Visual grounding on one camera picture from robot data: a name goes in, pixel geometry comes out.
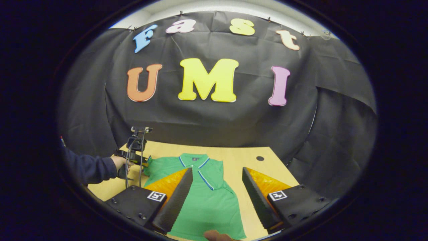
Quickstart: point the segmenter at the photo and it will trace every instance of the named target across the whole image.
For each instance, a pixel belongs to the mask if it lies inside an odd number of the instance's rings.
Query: shirt sleeve
[[[211,190],[223,187],[223,161],[210,159],[198,172]]]
[[[71,171],[75,173],[77,179],[84,185],[97,184],[117,177],[116,166],[110,157],[77,155],[66,147],[63,147],[63,150]]]

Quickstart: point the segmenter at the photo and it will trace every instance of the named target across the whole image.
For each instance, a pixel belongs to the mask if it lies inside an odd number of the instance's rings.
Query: wooden table
[[[267,236],[268,232],[263,228],[257,217],[253,203],[242,182],[242,167],[245,166],[271,176],[291,187],[299,185],[297,180],[269,147],[216,148],[147,141],[143,156],[149,157],[151,155],[152,158],[156,159],[159,157],[178,157],[183,153],[207,154],[212,159],[223,161],[224,180],[238,196],[242,224],[247,236],[246,239],[243,239],[244,241],[259,239]],[[264,160],[258,161],[256,159],[258,156],[263,157]],[[134,179],[134,181],[128,181],[129,185],[139,185],[139,168],[140,166],[137,165],[131,167],[128,177]],[[143,187],[148,177],[143,173],[141,177],[141,187]],[[98,198],[106,201],[125,189],[125,180],[119,178],[110,179],[99,184],[90,184],[88,188]],[[168,236],[180,241],[186,240]]]

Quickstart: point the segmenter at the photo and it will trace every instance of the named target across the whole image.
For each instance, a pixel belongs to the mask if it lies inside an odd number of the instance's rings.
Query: letter m
[[[233,93],[233,75],[239,66],[238,61],[232,59],[221,59],[217,61],[214,68],[208,74],[200,59],[190,58],[180,62],[184,68],[183,90],[178,94],[180,100],[195,100],[196,93],[193,92],[193,83],[196,90],[205,100],[215,84],[214,93],[211,95],[213,101],[235,102],[236,95]]]

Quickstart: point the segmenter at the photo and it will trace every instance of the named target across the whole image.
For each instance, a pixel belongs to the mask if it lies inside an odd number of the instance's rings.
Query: navy sleeve
[[[66,147],[63,147],[63,150],[71,171],[75,173],[77,179],[84,185],[97,184],[117,177],[116,166],[110,157],[77,155]]]

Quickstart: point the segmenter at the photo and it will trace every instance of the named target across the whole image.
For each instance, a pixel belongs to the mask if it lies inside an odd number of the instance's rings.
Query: black backdrop
[[[234,18],[254,23],[255,34],[229,30]],[[167,34],[176,21],[193,19],[189,33]],[[135,53],[133,38],[156,24],[148,46]],[[276,30],[296,36],[288,49]],[[210,98],[179,100],[180,61],[199,58],[210,72],[220,59],[234,59],[233,103]],[[128,70],[160,63],[154,96],[128,98]],[[270,106],[272,66],[288,69],[285,106]],[[109,29],[79,56],[64,81],[59,129],[82,154],[109,156],[130,136],[131,126],[153,127],[148,140],[215,147],[269,146],[301,183],[339,197],[356,180],[371,153],[376,106],[370,81],[354,54],[338,39],[303,36],[258,17],[232,12],[195,12],[146,24],[135,31]]]
[[[79,38],[128,3],[3,4],[3,240],[136,240],[96,214],[85,204],[89,199],[83,202],[76,187],[53,170],[60,159],[52,148],[58,135],[52,130],[58,85],[48,81],[59,63],[68,64],[62,59]],[[390,1],[288,4],[317,16],[340,37],[344,30],[355,37],[348,35],[346,40],[358,56],[364,56],[374,77],[380,117],[365,179],[342,204],[332,207],[337,215],[297,239],[426,240],[425,8],[417,2]]]

